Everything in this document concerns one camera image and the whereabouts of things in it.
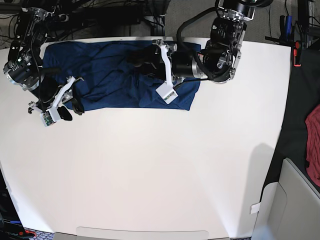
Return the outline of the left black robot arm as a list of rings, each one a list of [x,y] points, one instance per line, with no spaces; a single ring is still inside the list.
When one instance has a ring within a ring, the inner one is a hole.
[[[178,28],[176,43],[155,39],[151,45],[131,52],[127,62],[142,74],[160,79],[164,86],[174,90],[188,82],[225,83],[235,76],[247,22],[253,20],[256,8],[271,3],[270,0],[217,0],[213,7]],[[183,42],[183,30],[210,13],[216,13],[216,18],[205,47],[195,50],[187,46]]]

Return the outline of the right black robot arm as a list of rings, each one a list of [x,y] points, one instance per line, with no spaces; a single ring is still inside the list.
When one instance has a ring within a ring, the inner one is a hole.
[[[3,68],[4,75],[11,83],[37,98],[36,102],[28,104],[28,113],[39,112],[46,127],[59,120],[72,121],[66,103],[71,103],[73,111],[79,116],[85,112],[76,92],[76,83],[82,78],[69,76],[64,85],[58,84],[52,76],[61,69],[44,67],[40,56],[41,46],[49,37],[47,24],[61,20],[56,13],[58,6],[57,0],[31,0],[22,4],[15,36]]]

